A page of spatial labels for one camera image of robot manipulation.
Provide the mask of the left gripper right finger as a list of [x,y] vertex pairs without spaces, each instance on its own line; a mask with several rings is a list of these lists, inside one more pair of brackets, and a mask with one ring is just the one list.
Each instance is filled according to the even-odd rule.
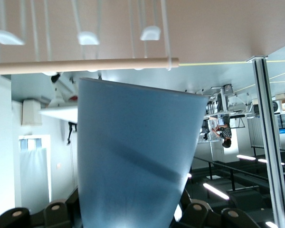
[[226,207],[216,213],[211,206],[199,199],[192,199],[184,190],[180,199],[181,218],[172,219],[173,228],[258,228],[245,211]]

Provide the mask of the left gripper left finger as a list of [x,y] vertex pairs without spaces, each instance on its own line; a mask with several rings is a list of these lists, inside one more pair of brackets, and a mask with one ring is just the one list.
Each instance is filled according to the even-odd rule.
[[78,190],[64,202],[52,202],[32,214],[27,208],[13,208],[0,215],[0,228],[81,228]]

